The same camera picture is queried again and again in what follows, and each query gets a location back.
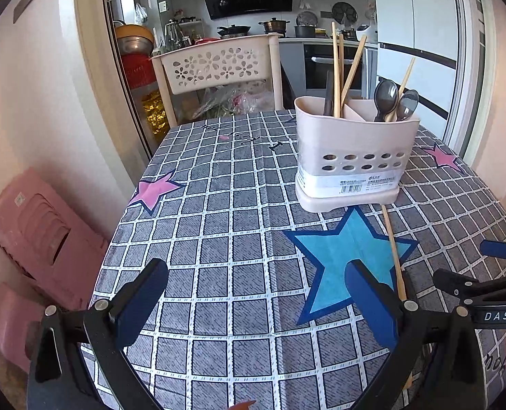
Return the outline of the wooden chopstick under gripper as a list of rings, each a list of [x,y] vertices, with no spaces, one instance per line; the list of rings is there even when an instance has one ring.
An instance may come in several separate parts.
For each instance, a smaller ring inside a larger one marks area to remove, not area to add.
[[[339,33],[338,37],[339,48],[339,70],[340,70],[340,94],[342,98],[342,90],[344,89],[344,34]]]

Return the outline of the plain wooden chopstick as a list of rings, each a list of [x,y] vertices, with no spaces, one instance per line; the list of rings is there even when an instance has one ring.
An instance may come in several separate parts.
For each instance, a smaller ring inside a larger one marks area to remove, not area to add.
[[[339,48],[336,23],[332,22],[332,54],[333,54],[333,116],[340,119],[340,70],[339,70]]]

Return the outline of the steel cooking pot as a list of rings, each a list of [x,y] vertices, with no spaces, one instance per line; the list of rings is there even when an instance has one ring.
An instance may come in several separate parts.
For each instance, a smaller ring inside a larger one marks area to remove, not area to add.
[[[270,20],[259,21],[258,24],[264,29],[265,34],[277,33],[285,36],[289,20],[271,18]]]

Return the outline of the black chopstick in holder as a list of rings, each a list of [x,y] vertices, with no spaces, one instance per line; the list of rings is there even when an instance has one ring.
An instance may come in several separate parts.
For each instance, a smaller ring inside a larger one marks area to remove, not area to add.
[[[323,107],[323,115],[329,117],[333,116],[333,83],[333,71],[329,69],[326,75],[326,88]]]

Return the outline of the grey checked tablecloth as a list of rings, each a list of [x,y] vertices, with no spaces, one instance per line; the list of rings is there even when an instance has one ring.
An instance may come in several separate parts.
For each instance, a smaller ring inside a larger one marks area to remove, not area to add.
[[[422,127],[389,218],[398,238],[419,245],[405,259],[424,309],[458,303],[437,291],[436,269],[479,281],[506,275],[506,260],[482,256],[484,239],[506,241],[506,211],[460,158],[460,172],[423,148]],[[179,183],[154,209],[128,206],[94,287],[111,299],[154,257],[168,286],[124,353],[164,409],[344,409],[387,357],[353,304],[296,322],[316,267],[284,235],[328,231],[345,209],[309,213],[296,199],[296,119],[264,112],[172,129],[142,179]]]

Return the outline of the beige plastic chair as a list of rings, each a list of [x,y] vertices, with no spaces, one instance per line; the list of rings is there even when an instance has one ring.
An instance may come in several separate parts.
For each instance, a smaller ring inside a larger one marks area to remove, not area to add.
[[[151,58],[171,128],[180,125],[171,97],[231,83],[271,82],[274,107],[284,108],[280,34],[246,35],[184,47]]]

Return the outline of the black built-in oven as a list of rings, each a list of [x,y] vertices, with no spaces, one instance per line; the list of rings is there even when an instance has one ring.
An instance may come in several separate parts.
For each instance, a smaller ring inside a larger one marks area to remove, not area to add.
[[[306,95],[322,96],[327,85],[327,73],[334,70],[331,44],[305,44],[305,82]],[[359,60],[356,74],[348,90],[350,97],[367,97],[367,69],[363,57]]]

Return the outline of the blue patterned wooden chopstick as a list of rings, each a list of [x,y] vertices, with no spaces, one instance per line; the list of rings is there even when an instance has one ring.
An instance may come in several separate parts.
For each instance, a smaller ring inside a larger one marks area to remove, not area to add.
[[[400,101],[400,98],[403,95],[403,92],[405,91],[405,87],[407,85],[407,82],[409,80],[409,76],[410,76],[410,74],[412,72],[412,69],[414,67],[415,60],[416,60],[416,57],[413,56],[412,59],[409,62],[409,66],[407,68],[405,76],[404,76],[401,84],[399,85],[399,89],[398,89],[398,93],[397,93],[397,98],[396,98],[396,105],[394,106],[394,109],[389,114],[387,114],[385,116],[385,118],[384,118],[385,122],[396,121],[396,112],[397,112],[398,102]]]

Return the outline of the yellow and steel bowls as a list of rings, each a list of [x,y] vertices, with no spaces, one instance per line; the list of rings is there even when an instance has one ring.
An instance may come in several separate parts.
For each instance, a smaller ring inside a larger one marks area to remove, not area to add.
[[[150,56],[155,48],[155,37],[141,25],[125,24],[116,27],[119,53],[122,56],[139,54]]]

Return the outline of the black pot with lid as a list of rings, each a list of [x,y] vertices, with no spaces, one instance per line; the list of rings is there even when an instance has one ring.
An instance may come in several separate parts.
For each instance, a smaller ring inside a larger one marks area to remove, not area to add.
[[[315,38],[318,18],[315,13],[305,10],[296,17],[295,33],[297,38]]]

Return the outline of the wooden chopstick in holder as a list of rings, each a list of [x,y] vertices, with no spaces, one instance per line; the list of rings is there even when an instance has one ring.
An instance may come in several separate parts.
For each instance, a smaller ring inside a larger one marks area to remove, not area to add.
[[[364,46],[365,46],[365,43],[367,42],[367,35],[366,34],[363,34],[360,38],[360,41],[358,43],[358,46],[357,46],[357,51],[355,53],[355,56],[354,56],[354,59],[353,59],[353,62],[352,62],[352,65],[349,69],[349,72],[348,72],[348,75],[346,77],[346,80],[344,82],[344,87],[341,91],[341,102],[340,102],[340,114],[343,115],[344,114],[344,105],[345,105],[345,100],[346,100],[346,97],[347,97],[347,94],[348,94],[348,91],[351,87],[351,84],[355,78],[355,75],[357,73],[357,68],[358,68],[358,65],[361,61],[361,57],[363,55],[363,49],[364,49]]]

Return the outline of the pink plastic stool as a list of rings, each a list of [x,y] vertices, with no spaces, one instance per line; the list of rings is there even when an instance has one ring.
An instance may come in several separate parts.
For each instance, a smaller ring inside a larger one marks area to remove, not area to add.
[[[0,352],[10,363],[29,373],[44,307],[0,284]]]
[[[108,242],[29,168],[0,194],[0,247],[33,289],[64,309],[83,310]]]

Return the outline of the metal spoon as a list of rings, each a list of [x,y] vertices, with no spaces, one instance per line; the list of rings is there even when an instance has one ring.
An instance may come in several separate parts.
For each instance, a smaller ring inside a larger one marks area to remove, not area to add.
[[[375,122],[385,122],[385,118],[396,107],[398,86],[391,80],[382,80],[374,91],[374,104],[377,109]]]
[[[416,90],[404,91],[396,107],[396,120],[408,120],[414,114],[419,98],[419,93]]]

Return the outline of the red plastic basket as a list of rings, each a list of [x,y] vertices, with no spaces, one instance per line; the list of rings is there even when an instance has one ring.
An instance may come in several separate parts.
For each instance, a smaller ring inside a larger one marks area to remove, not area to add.
[[[121,61],[132,90],[155,82],[155,71],[149,56],[129,54],[122,56]]]

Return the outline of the white refrigerator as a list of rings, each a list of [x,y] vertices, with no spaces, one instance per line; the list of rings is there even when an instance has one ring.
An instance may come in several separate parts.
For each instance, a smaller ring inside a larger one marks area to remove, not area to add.
[[[378,28],[377,76],[420,95],[421,125],[442,139],[457,78],[459,34],[456,0],[375,0]]]

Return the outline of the beige plastic utensil holder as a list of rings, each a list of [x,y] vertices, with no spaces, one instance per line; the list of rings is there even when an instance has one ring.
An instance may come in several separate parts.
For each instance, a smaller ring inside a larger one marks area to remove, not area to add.
[[[374,100],[352,99],[343,116],[325,116],[322,97],[295,99],[296,196],[308,212],[396,202],[420,119],[376,122]]]

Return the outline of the black wok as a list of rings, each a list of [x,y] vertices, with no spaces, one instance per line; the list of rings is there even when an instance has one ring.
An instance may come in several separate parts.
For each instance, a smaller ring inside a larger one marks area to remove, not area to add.
[[[243,25],[234,25],[228,27],[218,27],[218,34],[221,39],[236,38],[249,34],[251,27]]]

